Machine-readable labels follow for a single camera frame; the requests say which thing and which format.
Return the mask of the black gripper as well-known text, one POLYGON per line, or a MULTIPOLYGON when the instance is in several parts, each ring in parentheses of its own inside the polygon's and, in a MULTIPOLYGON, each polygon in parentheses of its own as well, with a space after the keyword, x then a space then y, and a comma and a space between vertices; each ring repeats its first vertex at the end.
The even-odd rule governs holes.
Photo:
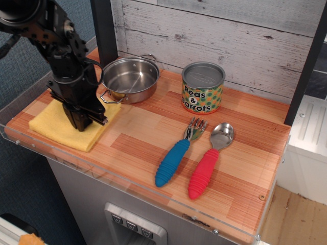
POLYGON ((96 92, 102 80, 98 80, 93 65, 51 66, 53 79, 48 82, 51 96, 62 103, 71 125, 83 132, 92 122, 105 125, 106 109, 96 92))

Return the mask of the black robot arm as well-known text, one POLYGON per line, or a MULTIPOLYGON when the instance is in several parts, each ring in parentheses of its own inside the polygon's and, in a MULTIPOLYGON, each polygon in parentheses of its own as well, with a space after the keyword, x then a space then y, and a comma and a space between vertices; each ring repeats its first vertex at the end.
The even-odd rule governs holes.
POLYGON ((36 46, 52 70, 51 96, 62 103, 75 129, 84 131, 93 121, 107 123, 96 96, 103 81, 95 72, 100 64, 87 58, 86 42, 56 1, 1 1, 1 31, 12 35, 1 47, 1 57, 20 37, 36 46))

